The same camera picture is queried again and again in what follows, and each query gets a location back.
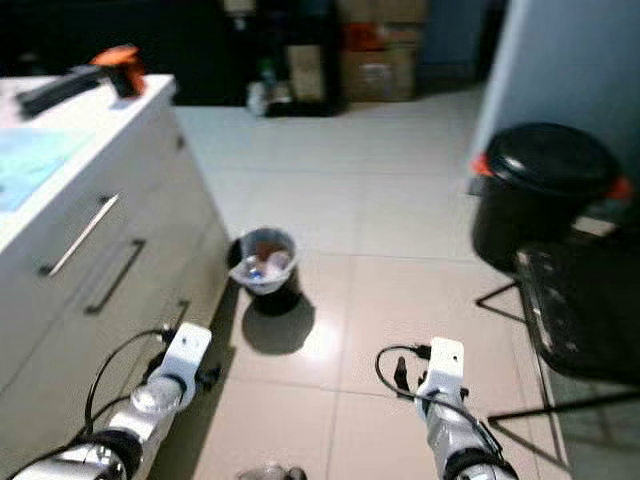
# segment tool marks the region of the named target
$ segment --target trash can lid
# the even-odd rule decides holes
[[[617,162],[595,138],[552,123],[504,130],[487,153],[489,169],[498,178],[551,195],[603,195],[618,175]]]

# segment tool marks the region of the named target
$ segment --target wall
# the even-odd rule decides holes
[[[472,155],[522,122],[599,138],[640,184],[640,2],[513,0]]]
[[[473,66],[491,0],[431,0],[423,65]]]

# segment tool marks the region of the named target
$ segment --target small trash bin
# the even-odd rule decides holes
[[[296,245],[283,230],[263,227],[237,239],[227,264],[229,276],[245,287],[261,313],[287,313],[302,295]]]
[[[615,159],[598,141],[555,124],[527,124],[491,141],[487,177],[476,213],[476,253],[505,273],[517,250],[562,239],[576,217],[603,197],[618,176]]]

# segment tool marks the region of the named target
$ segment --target countertop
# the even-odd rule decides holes
[[[105,84],[72,97],[34,119],[22,121],[13,100],[15,94],[53,78],[0,80],[0,128],[83,132],[90,138],[16,210],[0,212],[0,254],[143,110],[160,99],[169,101],[176,91],[172,75],[147,75],[145,93],[135,100],[118,99],[112,87]]]

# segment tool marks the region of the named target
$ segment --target drawer handle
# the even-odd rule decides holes
[[[66,263],[73,256],[73,254],[78,251],[78,249],[80,248],[80,245],[82,245],[82,243],[89,237],[89,235],[91,235],[91,232],[95,230],[95,228],[98,226],[100,221],[107,215],[107,213],[109,213],[109,211],[114,207],[114,205],[118,202],[119,199],[120,199],[120,194],[118,193],[116,193],[112,197],[102,198],[101,201],[104,203],[98,210],[98,213],[96,213],[93,216],[93,218],[89,221],[89,223],[87,223],[87,226],[84,227],[82,232],[80,232],[80,235],[78,235],[78,238],[76,238],[73,241],[73,243],[67,249],[67,251],[64,252],[64,254],[60,257],[60,260],[58,260],[54,265],[43,265],[42,267],[40,267],[40,270],[39,270],[40,275],[47,278],[53,278],[58,273],[60,273],[60,270],[64,268]]]
[[[187,314],[187,311],[189,310],[190,306],[191,306],[191,301],[190,300],[185,300],[184,298],[178,300],[178,307],[180,307],[180,313],[178,314],[178,318],[176,319],[176,321],[173,322],[173,326],[174,327],[177,327],[178,325],[180,325],[182,323],[182,321],[184,320],[184,317]]]
[[[142,239],[135,239],[131,242],[131,245],[133,245],[135,249],[129,257],[129,260],[127,260],[127,263],[124,264],[122,270],[120,270],[120,273],[118,273],[118,276],[109,287],[109,290],[107,290],[107,293],[105,293],[104,297],[102,297],[102,300],[100,300],[96,305],[88,305],[87,307],[85,307],[85,315],[99,315],[100,312],[104,310],[104,307],[106,307],[107,303],[109,303],[109,300],[111,300],[113,294],[116,293],[116,290],[124,280],[124,277],[127,276],[127,273],[129,273],[129,270],[131,270],[133,264],[136,263],[136,260],[142,253],[142,250],[144,249],[146,244],[147,241]]]

